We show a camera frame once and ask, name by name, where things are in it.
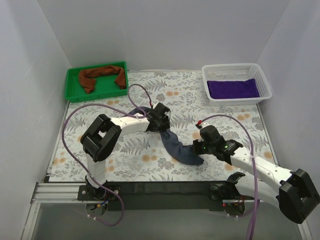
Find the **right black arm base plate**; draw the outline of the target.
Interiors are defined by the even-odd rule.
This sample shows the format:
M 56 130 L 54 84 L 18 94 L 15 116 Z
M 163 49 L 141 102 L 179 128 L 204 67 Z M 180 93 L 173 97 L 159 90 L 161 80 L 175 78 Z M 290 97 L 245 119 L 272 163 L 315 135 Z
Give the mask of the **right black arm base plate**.
M 211 184 L 210 196 L 212 200 L 239 200 L 240 193 L 234 185 Z

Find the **purple towel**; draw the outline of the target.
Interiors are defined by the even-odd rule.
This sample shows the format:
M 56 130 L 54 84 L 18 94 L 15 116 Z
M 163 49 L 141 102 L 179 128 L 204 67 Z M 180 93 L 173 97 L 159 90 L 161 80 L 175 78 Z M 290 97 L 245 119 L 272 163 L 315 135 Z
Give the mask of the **purple towel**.
M 207 81 L 207 86 L 211 98 L 217 100 L 260 97 L 254 78 L 245 81 Z

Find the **grey blue towel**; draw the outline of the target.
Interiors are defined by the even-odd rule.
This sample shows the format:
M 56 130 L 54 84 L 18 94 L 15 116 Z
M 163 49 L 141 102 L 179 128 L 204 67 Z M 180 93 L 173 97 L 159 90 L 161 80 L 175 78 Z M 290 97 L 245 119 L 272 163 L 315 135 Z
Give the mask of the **grey blue towel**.
M 159 102 L 154 109 L 145 106 L 141 106 L 140 108 L 147 113 L 147 117 L 150 117 L 150 114 L 154 112 L 154 110 L 159 112 L 161 111 L 161 104 L 162 103 Z M 128 115 L 143 114 L 142 110 L 140 110 L 139 108 L 135 108 L 131 110 Z M 164 117 L 164 122 L 168 122 L 167 125 L 169 128 L 159 131 L 158 129 L 154 129 L 154 127 L 151 126 L 152 123 L 150 122 L 146 132 L 158 132 L 160 134 L 161 141 L 165 150 L 178 162 L 189 166 L 202 165 L 204 163 L 204 160 L 200 156 L 194 154 L 193 146 L 183 145 L 183 143 L 179 141 L 178 136 L 170 130 L 169 117 L 165 114 L 163 114 L 162 117 Z

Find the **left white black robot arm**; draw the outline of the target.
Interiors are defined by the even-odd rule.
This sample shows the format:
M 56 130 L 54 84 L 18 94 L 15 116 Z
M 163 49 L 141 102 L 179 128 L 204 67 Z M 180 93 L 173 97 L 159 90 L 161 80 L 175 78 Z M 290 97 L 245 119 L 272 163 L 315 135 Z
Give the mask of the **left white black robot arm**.
M 170 109 L 157 103 L 143 115 L 138 113 L 124 117 L 109 118 L 100 114 L 81 137 L 83 151 L 87 158 L 87 192 L 95 199 L 102 199 L 106 194 L 103 188 L 106 159 L 113 152 L 117 141 L 125 135 L 139 132 L 162 132 L 170 128 Z

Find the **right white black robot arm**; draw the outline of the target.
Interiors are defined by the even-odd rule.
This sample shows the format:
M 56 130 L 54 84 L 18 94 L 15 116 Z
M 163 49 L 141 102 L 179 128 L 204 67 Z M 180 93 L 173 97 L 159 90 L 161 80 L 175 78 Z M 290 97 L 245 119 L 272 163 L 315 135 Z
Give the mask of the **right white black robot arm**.
M 282 168 L 261 157 L 235 140 L 225 140 L 209 124 L 198 123 L 200 139 L 193 141 L 196 155 L 213 155 L 218 160 L 244 170 L 230 176 L 227 185 L 240 195 L 269 203 L 294 223 L 302 224 L 320 204 L 320 195 L 303 169 Z

